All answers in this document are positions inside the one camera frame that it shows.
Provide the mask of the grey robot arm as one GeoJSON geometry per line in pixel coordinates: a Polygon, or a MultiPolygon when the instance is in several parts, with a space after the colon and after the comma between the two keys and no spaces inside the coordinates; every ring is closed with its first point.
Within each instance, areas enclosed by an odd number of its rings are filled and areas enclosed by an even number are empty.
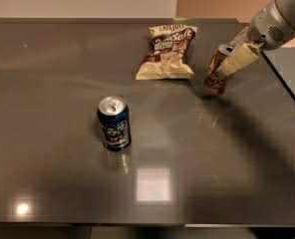
{"type": "Polygon", "coordinates": [[[295,0],[272,0],[230,42],[233,50],[217,74],[229,77],[255,62],[261,51],[278,49],[294,38],[295,0]]]}

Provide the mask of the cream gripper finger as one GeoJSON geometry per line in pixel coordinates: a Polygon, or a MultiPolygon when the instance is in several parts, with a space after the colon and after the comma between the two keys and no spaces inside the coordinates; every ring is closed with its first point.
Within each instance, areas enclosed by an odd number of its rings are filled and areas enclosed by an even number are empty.
{"type": "Polygon", "coordinates": [[[229,77],[258,60],[260,49],[253,43],[243,43],[234,47],[230,55],[220,64],[217,73],[229,77]]]}
{"type": "Polygon", "coordinates": [[[235,37],[234,39],[229,43],[230,46],[236,47],[237,45],[248,43],[248,27],[243,28],[235,37]]]}

